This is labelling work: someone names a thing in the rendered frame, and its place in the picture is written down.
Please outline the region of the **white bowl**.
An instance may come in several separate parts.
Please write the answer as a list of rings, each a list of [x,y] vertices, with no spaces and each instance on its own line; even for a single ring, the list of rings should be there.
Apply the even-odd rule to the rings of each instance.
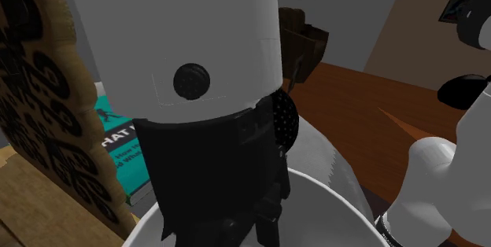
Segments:
[[[300,171],[288,170],[291,193],[282,203],[280,247],[389,247],[367,218],[346,199]],[[164,217],[154,204],[121,247],[175,247],[161,238]]]

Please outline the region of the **teal book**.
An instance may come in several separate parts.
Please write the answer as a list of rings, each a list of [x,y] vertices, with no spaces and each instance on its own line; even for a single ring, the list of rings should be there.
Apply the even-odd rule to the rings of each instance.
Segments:
[[[124,189],[127,204],[134,206],[152,186],[132,119],[114,113],[106,96],[98,97],[94,110],[105,129],[102,146],[116,165],[116,177]]]

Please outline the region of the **tan black-patterned box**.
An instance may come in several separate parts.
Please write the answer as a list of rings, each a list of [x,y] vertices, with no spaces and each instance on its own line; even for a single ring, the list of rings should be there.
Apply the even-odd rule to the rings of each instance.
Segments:
[[[135,221],[103,147],[94,81],[65,0],[0,0],[0,129],[28,162],[121,238]]]

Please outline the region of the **dark brown wooden furniture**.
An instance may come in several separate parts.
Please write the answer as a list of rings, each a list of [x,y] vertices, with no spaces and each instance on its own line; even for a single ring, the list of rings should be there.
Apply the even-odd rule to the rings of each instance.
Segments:
[[[304,83],[323,59],[329,33],[305,23],[302,9],[279,8],[282,75]]]

